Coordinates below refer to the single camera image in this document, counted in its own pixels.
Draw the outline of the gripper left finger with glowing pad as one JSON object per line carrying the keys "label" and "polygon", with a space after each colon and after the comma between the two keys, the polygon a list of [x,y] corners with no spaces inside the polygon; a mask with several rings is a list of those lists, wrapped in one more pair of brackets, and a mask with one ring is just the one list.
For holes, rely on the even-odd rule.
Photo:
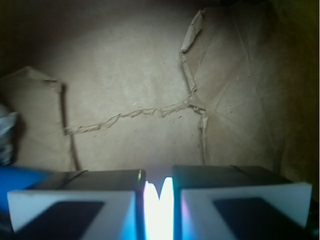
{"label": "gripper left finger with glowing pad", "polygon": [[16,240],[144,240],[143,169],[54,173],[7,193]]}

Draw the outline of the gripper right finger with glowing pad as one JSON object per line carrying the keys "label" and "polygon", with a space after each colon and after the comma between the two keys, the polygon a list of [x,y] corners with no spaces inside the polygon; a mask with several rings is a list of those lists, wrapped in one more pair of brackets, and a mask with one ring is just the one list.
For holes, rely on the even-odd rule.
{"label": "gripper right finger with glowing pad", "polygon": [[310,240],[312,186],[259,166],[175,165],[176,240]]}

